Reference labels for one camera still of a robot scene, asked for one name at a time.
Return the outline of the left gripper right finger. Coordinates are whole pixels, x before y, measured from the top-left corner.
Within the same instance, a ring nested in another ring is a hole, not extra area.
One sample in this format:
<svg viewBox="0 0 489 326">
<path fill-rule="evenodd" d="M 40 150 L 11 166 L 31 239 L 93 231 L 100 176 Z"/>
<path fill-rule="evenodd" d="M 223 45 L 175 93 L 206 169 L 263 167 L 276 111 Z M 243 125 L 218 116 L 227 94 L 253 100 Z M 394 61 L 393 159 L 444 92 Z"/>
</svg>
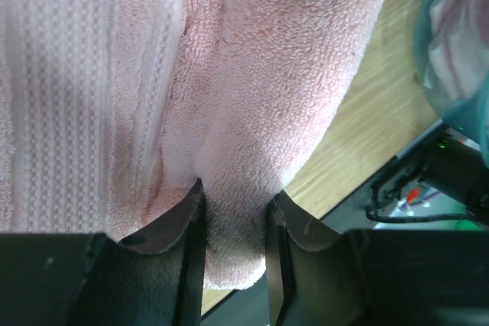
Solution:
<svg viewBox="0 0 489 326">
<path fill-rule="evenodd" d="M 486 325 L 483 231 L 339 234 L 285 193 L 268 205 L 272 325 Z"/>
</svg>

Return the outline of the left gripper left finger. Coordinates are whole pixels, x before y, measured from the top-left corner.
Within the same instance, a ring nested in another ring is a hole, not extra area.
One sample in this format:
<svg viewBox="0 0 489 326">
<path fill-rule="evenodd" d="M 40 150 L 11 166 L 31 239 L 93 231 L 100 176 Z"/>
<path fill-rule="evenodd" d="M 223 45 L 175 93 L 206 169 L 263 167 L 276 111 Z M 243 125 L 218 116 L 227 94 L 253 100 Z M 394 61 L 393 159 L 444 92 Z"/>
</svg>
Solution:
<svg viewBox="0 0 489 326">
<path fill-rule="evenodd" d="M 206 258 L 200 182 L 139 231 L 3 234 L 3 325 L 198 325 Z"/>
</svg>

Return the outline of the plain pink towel pile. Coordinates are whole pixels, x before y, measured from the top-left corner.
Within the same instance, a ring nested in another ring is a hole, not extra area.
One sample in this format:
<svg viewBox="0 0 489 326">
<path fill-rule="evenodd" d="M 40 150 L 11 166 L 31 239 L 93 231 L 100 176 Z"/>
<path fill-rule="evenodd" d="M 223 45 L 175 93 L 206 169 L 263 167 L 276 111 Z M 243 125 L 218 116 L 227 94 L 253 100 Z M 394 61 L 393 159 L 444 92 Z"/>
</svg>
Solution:
<svg viewBox="0 0 489 326">
<path fill-rule="evenodd" d="M 384 0 L 1 0 L 1 229 L 119 240 L 200 181 L 206 287 L 264 273 Z"/>
</svg>

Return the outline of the pink rabbit pattern towel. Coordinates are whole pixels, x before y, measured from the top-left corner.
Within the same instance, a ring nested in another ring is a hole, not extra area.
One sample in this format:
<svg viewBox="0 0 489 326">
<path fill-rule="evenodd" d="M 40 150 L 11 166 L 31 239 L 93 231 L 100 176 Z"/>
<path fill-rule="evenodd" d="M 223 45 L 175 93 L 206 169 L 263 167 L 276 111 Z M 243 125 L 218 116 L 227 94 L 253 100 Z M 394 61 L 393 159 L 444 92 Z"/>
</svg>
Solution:
<svg viewBox="0 0 489 326">
<path fill-rule="evenodd" d="M 488 73 L 488 0 L 435 0 L 428 56 L 442 94 L 472 96 Z"/>
</svg>

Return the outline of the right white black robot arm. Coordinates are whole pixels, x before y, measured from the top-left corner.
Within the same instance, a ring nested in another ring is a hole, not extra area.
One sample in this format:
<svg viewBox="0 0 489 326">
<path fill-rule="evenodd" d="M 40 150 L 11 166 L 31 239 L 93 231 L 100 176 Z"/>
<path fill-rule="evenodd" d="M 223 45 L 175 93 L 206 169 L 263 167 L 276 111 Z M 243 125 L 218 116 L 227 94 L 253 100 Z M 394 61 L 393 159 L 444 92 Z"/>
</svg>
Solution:
<svg viewBox="0 0 489 326">
<path fill-rule="evenodd" d="M 488 168 L 481 153 L 442 125 L 425 136 L 371 185 L 366 217 L 382 224 L 469 221 L 488 226 Z M 445 195 L 461 212 L 415 215 L 414 208 Z"/>
</svg>

